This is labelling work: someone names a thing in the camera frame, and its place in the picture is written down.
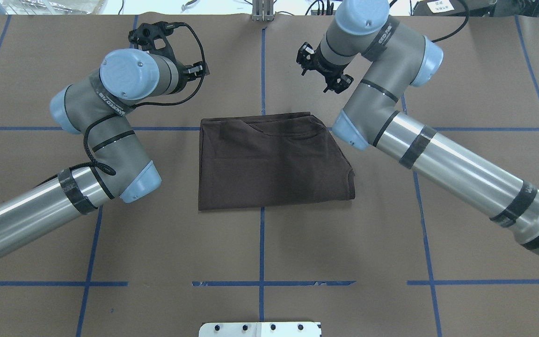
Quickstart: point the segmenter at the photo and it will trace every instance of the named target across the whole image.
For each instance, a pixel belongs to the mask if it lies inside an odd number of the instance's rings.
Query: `metal bracket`
[[[317,70],[323,75],[326,79],[326,88],[323,89],[323,92],[333,90],[335,93],[340,94],[353,83],[353,77],[343,73],[344,68],[347,66],[346,64],[338,66],[327,62],[321,53],[315,51],[307,42],[299,48],[297,63],[301,65],[303,70],[301,75],[305,75],[307,70]]]
[[[184,26],[184,24],[180,22],[168,23],[166,21],[160,21],[152,25],[142,23],[139,28],[131,30],[128,33],[128,41],[138,45],[143,51],[148,51],[150,54],[168,58],[176,64],[186,81],[194,81],[203,77],[203,74],[209,75],[209,68],[207,65],[203,65],[203,61],[196,62],[192,66],[185,66],[176,60],[174,50],[169,44],[167,37],[172,35],[174,30],[181,26]],[[162,40],[163,43],[160,45],[163,45],[163,47],[156,47],[156,40]]]
[[[321,337],[320,322],[206,323],[199,337]]]
[[[253,21],[274,21],[274,0],[252,0]]]

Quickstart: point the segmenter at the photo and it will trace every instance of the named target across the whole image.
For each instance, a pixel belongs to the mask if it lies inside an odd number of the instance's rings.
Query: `label sticker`
[[[430,7],[430,11],[432,11],[432,13],[443,13],[455,10],[455,7],[452,6],[449,0],[428,2],[428,7]]]

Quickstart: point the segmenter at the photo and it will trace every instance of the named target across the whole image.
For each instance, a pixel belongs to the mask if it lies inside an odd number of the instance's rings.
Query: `cable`
[[[315,0],[313,1],[310,5],[309,5],[309,8],[307,9],[307,11],[305,12],[305,15],[307,15],[309,13],[309,11],[311,10],[311,8],[313,7],[314,4],[316,4],[317,2],[321,2],[321,4],[323,4],[323,0]],[[317,4],[317,15],[319,15],[319,4]]]
[[[84,130],[83,147],[84,147],[84,152],[86,152],[86,155],[88,156],[88,159],[90,159],[90,161],[83,162],[81,164],[71,166],[71,167],[69,167],[70,171],[73,171],[75,169],[79,169],[81,167],[96,167],[97,169],[103,171],[103,173],[105,173],[107,175],[111,175],[111,176],[116,175],[116,171],[113,168],[111,168],[111,166],[109,166],[107,164],[104,164],[102,162],[98,162],[95,159],[95,157],[93,156],[93,154],[90,152],[90,149],[88,148],[88,134],[90,133],[90,130],[92,130],[92,128],[97,126],[97,124],[103,123],[103,122],[105,122],[108,119],[111,119],[113,117],[118,117],[118,115],[116,115],[115,113],[112,113],[111,115],[107,115],[106,117],[100,118],[97,121],[94,121],[91,125],[89,125],[86,128],[86,130]],[[47,181],[52,181],[56,177],[58,177],[58,175],[53,175],[53,176],[45,179],[43,182],[41,182],[37,186],[43,185]]]
[[[334,15],[334,3],[326,0],[326,15]]]
[[[442,41],[457,34],[458,32],[460,32],[460,30],[463,29],[463,27],[465,27],[467,22],[469,22],[469,6],[467,6],[467,3],[465,2],[465,0],[459,0],[459,2],[465,8],[465,19],[463,20],[463,23],[460,24],[460,26],[454,32],[448,34],[447,36],[443,36],[441,38],[437,38],[436,40],[432,40],[432,42]]]
[[[167,107],[167,106],[172,106],[172,105],[179,105],[179,104],[182,104],[188,100],[190,100],[190,98],[193,98],[197,92],[199,92],[199,89],[201,89],[201,85],[203,84],[203,78],[205,77],[205,72],[207,71],[207,63],[205,62],[205,53],[203,52],[203,45],[201,44],[201,40],[199,40],[199,37],[195,34],[195,31],[193,30],[193,28],[191,26],[189,26],[188,23],[184,23],[184,22],[174,22],[174,25],[176,25],[176,27],[181,27],[181,26],[184,26],[186,28],[188,28],[191,32],[191,34],[195,37],[195,40],[197,41],[197,44],[199,45],[199,49],[201,51],[201,61],[203,62],[203,74],[201,74],[201,80],[199,81],[199,84],[197,85],[197,88],[195,88],[195,91],[193,91],[192,94],[190,94],[187,98],[184,98],[184,100],[181,100],[181,101],[178,101],[178,102],[173,102],[173,103],[157,103],[157,102],[141,102],[141,103],[138,103],[138,104],[135,104],[132,106],[133,109],[136,109],[138,107],[141,107],[143,105],[157,105],[157,106],[162,106],[162,107]]]

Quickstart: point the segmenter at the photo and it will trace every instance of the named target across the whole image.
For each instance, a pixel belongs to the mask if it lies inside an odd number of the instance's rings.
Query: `folded brown cloth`
[[[200,211],[351,200],[353,175],[308,112],[201,121]]]

